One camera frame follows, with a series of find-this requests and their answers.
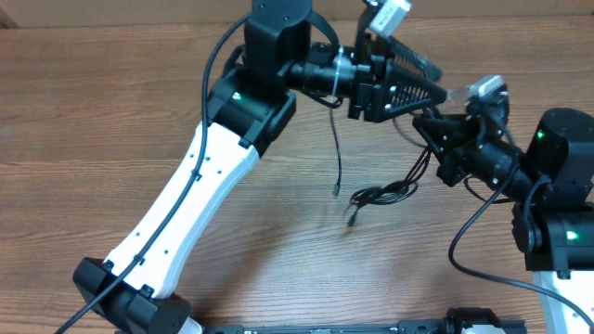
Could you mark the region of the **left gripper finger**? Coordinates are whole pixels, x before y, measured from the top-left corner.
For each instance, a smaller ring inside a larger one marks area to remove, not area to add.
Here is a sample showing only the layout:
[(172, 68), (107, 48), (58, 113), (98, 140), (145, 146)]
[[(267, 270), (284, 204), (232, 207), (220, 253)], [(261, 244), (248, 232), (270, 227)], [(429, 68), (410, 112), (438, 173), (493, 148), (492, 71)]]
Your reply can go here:
[(394, 37), (387, 39), (390, 52), (394, 55), (394, 62), (430, 82), (439, 82), (442, 70), (430, 62), (426, 57), (418, 54)]
[(416, 71), (386, 61), (378, 93), (378, 122), (403, 114), (440, 105), (447, 92), (438, 85), (442, 71), (432, 63), (422, 63)]

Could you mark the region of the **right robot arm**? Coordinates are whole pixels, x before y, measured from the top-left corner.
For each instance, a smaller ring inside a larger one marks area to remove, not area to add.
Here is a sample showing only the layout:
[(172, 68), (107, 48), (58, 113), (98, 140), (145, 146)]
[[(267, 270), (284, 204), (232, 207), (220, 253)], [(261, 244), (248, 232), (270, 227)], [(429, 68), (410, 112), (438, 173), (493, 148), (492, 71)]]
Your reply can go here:
[(439, 162), (448, 186), (476, 178), (493, 193), (488, 208), (512, 202), (512, 235), (532, 283), (489, 275), (455, 263), (484, 280), (529, 289), (541, 297), (547, 330), (593, 330), (593, 118), (578, 109), (545, 111), (527, 150), (507, 128), (509, 91), (470, 93), (462, 114), (417, 116), (412, 124)]

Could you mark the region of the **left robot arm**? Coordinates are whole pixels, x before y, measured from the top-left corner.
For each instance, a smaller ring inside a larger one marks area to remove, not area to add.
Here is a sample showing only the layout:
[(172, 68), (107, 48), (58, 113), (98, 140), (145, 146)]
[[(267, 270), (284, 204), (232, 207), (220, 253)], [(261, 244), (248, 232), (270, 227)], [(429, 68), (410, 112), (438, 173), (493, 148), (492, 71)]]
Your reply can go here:
[(234, 24), (244, 41), (221, 77), (204, 77), (187, 155), (134, 230), (73, 281), (84, 309), (124, 333), (198, 333), (175, 293), (188, 255), (221, 203), (279, 137), (304, 94), (352, 119), (385, 122), (444, 102), (440, 70), (394, 38), (408, 1), (368, 1), (342, 45), (309, 1), (255, 1)]

